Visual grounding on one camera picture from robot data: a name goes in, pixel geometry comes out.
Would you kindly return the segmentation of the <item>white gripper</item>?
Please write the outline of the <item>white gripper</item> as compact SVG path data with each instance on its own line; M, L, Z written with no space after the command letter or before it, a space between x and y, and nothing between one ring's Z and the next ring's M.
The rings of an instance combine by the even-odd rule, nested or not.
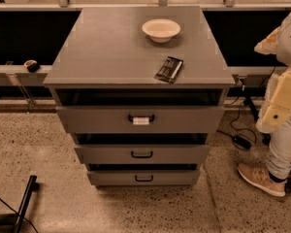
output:
M276 54L276 28L254 50L261 54ZM265 92L265 101L261 106L256 128L262 133L275 132L291 116L291 68L281 75L272 74Z

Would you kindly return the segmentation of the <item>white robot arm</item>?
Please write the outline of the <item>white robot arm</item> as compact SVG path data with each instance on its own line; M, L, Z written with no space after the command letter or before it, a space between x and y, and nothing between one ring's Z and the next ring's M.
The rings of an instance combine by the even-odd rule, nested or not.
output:
M273 133L291 116L291 13L254 50L265 55L275 54L287 66L283 74L271 76L256 122L260 132Z

